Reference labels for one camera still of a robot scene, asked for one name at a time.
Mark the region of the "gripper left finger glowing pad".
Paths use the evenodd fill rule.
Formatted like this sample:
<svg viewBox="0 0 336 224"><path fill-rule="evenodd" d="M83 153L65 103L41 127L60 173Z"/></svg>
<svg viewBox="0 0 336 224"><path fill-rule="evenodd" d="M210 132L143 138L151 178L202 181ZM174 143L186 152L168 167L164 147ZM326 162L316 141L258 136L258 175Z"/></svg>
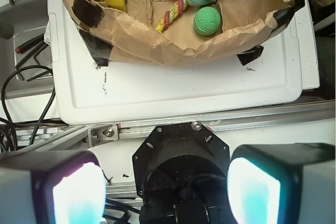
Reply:
<svg viewBox="0 0 336 224"><path fill-rule="evenodd" d="M100 223L105 200L91 151L1 154L1 223Z"/></svg>

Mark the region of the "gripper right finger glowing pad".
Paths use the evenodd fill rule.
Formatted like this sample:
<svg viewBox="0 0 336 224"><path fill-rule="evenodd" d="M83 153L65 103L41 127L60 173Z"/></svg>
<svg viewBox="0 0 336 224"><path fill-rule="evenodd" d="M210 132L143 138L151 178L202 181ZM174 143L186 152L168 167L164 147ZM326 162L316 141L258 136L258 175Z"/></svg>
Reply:
<svg viewBox="0 0 336 224"><path fill-rule="evenodd" d="M227 190L238 223L335 223L335 146L240 145Z"/></svg>

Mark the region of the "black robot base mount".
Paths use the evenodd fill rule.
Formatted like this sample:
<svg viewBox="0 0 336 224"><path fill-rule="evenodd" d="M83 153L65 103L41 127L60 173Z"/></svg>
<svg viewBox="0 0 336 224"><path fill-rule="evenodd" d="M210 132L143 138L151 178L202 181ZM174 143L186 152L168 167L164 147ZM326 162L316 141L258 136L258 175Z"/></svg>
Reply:
<svg viewBox="0 0 336 224"><path fill-rule="evenodd" d="M140 223L234 223L229 146L198 122L157 126L132 156Z"/></svg>

